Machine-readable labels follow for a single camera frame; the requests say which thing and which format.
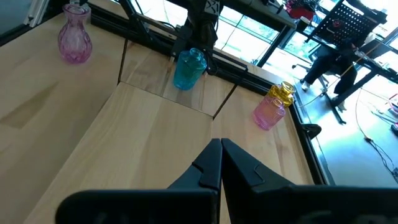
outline glass vase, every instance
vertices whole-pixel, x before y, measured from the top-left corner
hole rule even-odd
[[[93,49],[90,37],[83,26],[91,10],[88,6],[78,4],[66,4],[62,8],[67,23],[58,35],[61,55],[69,63],[83,63],[90,57]]]
[[[203,53],[195,48],[180,53],[174,73],[174,85],[181,90],[191,89],[207,66]]]
[[[280,99],[266,96],[253,111],[253,120],[260,128],[270,130],[285,114],[284,104]]]

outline red object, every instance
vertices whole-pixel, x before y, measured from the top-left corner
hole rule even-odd
[[[304,7],[298,7],[298,8],[292,8],[293,3],[296,0],[288,0],[286,1],[286,11],[289,14],[289,16],[293,19],[300,19],[302,16],[306,17],[309,21],[312,21],[315,12],[309,11],[308,9]]]

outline table leg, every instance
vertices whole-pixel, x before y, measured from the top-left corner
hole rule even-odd
[[[271,44],[271,46],[268,48],[267,52],[264,54],[264,56],[260,59],[259,63],[257,63],[258,67],[262,67],[269,57],[274,53],[274,50],[278,47],[278,45],[282,42],[282,40],[285,38],[285,36],[289,33],[289,28],[285,26],[281,32],[279,32],[278,36],[276,37],[275,41]]]
[[[360,81],[355,83],[349,90],[345,91],[344,93],[338,95],[336,98],[332,99],[330,101],[331,106],[336,107],[338,106],[341,102],[345,101],[349,96],[351,96],[356,90],[361,88],[365,83],[370,81],[373,77],[377,75],[376,72],[370,71],[365,77],[363,77]]]

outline pink vase with yellow cap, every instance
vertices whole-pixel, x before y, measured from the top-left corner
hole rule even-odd
[[[264,97],[253,112],[253,120],[260,128],[270,130],[285,114],[284,103],[280,99]]]

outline wooden board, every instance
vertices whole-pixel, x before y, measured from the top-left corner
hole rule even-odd
[[[173,84],[175,63],[169,57],[129,42],[121,80],[158,96],[213,116],[233,84],[211,75],[202,75],[188,91]]]
[[[230,138],[267,167],[295,184],[312,184],[289,110],[270,131],[259,128],[252,112],[263,96],[237,87],[213,123],[213,138]]]
[[[93,53],[62,60],[59,15],[0,48],[0,223],[22,223],[116,88],[123,39],[86,25]]]
[[[210,137],[210,116],[120,83],[25,223],[84,189],[164,189]]]

